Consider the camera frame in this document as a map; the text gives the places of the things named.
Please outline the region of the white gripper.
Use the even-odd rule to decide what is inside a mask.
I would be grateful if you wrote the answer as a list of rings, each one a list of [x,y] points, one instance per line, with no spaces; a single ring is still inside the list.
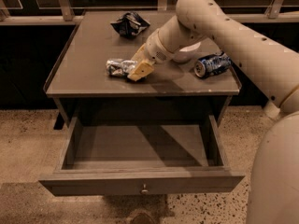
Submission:
[[[156,29],[133,55],[132,60],[139,64],[129,73],[128,78],[132,81],[146,77],[154,71],[152,63],[166,63],[173,58],[174,54],[168,51],[162,44],[159,37],[159,30]]]

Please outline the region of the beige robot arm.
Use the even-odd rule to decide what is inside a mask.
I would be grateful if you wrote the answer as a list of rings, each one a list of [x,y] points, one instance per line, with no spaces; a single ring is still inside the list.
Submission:
[[[153,65],[212,39],[285,117],[266,133],[250,178],[247,224],[299,224],[299,53],[234,21],[214,0],[177,0],[176,15],[149,36],[129,73],[137,81]]]

